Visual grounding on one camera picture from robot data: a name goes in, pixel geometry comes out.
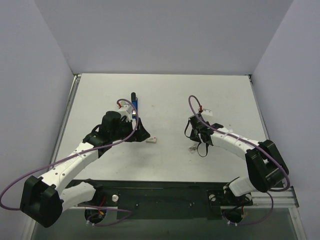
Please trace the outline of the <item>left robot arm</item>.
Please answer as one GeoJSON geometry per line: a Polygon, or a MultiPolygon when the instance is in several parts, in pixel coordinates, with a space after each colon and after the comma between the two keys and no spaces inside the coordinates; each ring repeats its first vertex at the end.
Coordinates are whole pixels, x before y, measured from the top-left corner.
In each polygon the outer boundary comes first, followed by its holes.
{"type": "Polygon", "coordinates": [[[73,154],[64,162],[57,162],[40,177],[30,176],[24,183],[20,211],[48,228],[61,214],[82,203],[98,206],[105,201],[102,186],[91,179],[68,187],[68,184],[88,165],[121,142],[143,142],[150,138],[141,119],[133,126],[126,111],[108,111],[101,124],[87,134],[73,154]]]}

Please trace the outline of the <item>white staple box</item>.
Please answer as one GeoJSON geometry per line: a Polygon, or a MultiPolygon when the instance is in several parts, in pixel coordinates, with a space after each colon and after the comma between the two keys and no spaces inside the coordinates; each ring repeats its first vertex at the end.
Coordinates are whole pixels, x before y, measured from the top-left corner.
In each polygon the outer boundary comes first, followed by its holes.
{"type": "Polygon", "coordinates": [[[150,137],[145,142],[149,143],[149,144],[156,144],[157,143],[157,138],[156,137],[150,137]]]}

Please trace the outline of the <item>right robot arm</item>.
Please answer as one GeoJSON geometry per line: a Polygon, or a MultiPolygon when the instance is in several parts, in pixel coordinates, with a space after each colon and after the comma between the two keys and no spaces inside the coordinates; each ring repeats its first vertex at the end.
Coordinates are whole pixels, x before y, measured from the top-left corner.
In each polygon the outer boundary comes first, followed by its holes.
{"type": "Polygon", "coordinates": [[[204,116],[202,112],[189,117],[186,126],[191,127],[191,133],[188,138],[205,144],[206,151],[210,146],[219,147],[246,163],[248,176],[237,177],[224,187],[223,198],[226,203],[234,205],[243,195],[255,190],[275,192],[274,188],[282,180],[287,183],[284,191],[290,187],[289,169],[273,141],[243,138],[219,123],[209,125],[204,116]]]}

